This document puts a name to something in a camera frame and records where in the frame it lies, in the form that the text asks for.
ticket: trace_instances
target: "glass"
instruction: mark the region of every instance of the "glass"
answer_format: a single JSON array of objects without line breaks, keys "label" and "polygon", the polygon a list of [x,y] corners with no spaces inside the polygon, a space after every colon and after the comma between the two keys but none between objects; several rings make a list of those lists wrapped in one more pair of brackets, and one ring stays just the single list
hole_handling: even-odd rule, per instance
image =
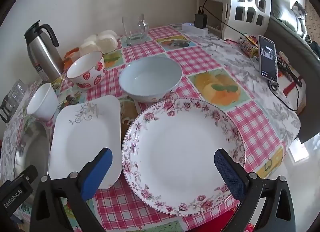
[{"label": "glass", "polygon": [[149,26],[144,15],[133,17],[122,17],[122,25],[127,37],[126,43],[131,46],[143,43],[148,35]]},{"label": "glass", "polygon": [[3,115],[0,116],[5,123],[8,123],[11,116],[14,115],[23,99],[26,89],[26,85],[21,80],[18,80],[14,83],[9,93],[4,97],[0,106],[0,111],[3,111],[5,117]]}]

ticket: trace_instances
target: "dining table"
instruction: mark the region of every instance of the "dining table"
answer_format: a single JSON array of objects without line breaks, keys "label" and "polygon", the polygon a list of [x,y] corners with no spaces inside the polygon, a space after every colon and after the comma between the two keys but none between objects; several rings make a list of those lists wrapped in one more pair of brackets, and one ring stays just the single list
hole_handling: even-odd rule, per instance
[{"label": "dining table", "polygon": [[[104,54],[105,78],[94,88],[83,90],[74,86],[64,72],[52,83],[59,106],[52,119],[45,123],[50,139],[52,140],[56,117],[64,107],[105,95],[113,95],[120,101],[123,139],[134,119],[152,104],[131,99],[120,88],[119,75],[130,62],[154,55],[168,57],[178,62],[182,68],[182,79],[177,90],[171,94],[172,98],[206,100],[223,110],[234,121],[245,143],[247,172],[254,171],[261,178],[274,172],[299,132],[300,121],[296,113],[287,109],[271,93],[267,81],[260,76],[252,61],[237,44],[224,41],[211,33],[200,36],[185,32],[182,24],[152,28],[143,43],[132,46],[128,46],[126,37],[121,36],[117,49]],[[208,86],[212,81],[236,88],[230,92],[220,92]],[[6,125],[0,161],[3,183],[14,179],[16,148],[28,125],[36,120],[26,113],[26,108],[41,84],[42,80],[37,80],[29,85],[15,115]],[[277,95],[288,102],[281,91]],[[68,207],[67,199],[62,199],[62,203],[74,230],[81,231]],[[87,204],[105,230],[178,232],[188,231],[213,220],[236,207],[239,201],[230,196],[205,213],[191,216],[168,215],[140,200],[132,192],[122,173],[112,187],[98,189]],[[23,203],[15,215],[29,222],[31,211],[32,206]]]}]

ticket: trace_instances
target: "blue gripper pad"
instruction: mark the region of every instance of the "blue gripper pad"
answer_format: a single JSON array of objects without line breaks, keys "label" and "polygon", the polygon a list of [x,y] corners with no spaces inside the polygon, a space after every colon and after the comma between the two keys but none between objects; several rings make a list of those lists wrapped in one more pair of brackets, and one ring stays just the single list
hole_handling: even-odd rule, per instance
[{"label": "blue gripper pad", "polygon": [[244,200],[246,187],[249,184],[249,180],[246,177],[247,172],[240,164],[236,164],[224,149],[219,149],[215,152],[214,164],[233,198],[240,201]]},{"label": "blue gripper pad", "polygon": [[104,176],[108,172],[111,164],[112,152],[110,149],[107,149],[104,155],[101,157],[101,159],[94,166],[92,171],[88,174],[87,178],[82,183],[81,197],[84,201],[92,199]]}]

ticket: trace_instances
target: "sofa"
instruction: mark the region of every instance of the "sofa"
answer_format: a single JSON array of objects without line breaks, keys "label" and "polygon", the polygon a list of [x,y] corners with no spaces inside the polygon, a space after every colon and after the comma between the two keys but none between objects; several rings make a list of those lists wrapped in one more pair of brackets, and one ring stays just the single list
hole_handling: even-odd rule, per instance
[{"label": "sofa", "polygon": [[320,133],[320,59],[302,38],[299,24],[283,0],[271,1],[271,16],[265,37],[284,52],[290,64],[303,77],[306,88],[306,107],[299,114],[301,128],[298,138],[301,143]]}]

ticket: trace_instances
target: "chair backrest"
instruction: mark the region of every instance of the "chair backrest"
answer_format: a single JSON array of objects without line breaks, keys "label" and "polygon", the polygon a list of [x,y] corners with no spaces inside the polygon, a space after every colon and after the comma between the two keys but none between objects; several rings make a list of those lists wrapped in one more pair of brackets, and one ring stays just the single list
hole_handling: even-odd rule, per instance
[{"label": "chair backrest", "polygon": [[[267,30],[270,11],[271,0],[228,0],[226,23],[243,34],[258,37]],[[223,39],[238,41],[241,36],[232,28],[223,27]]]}]

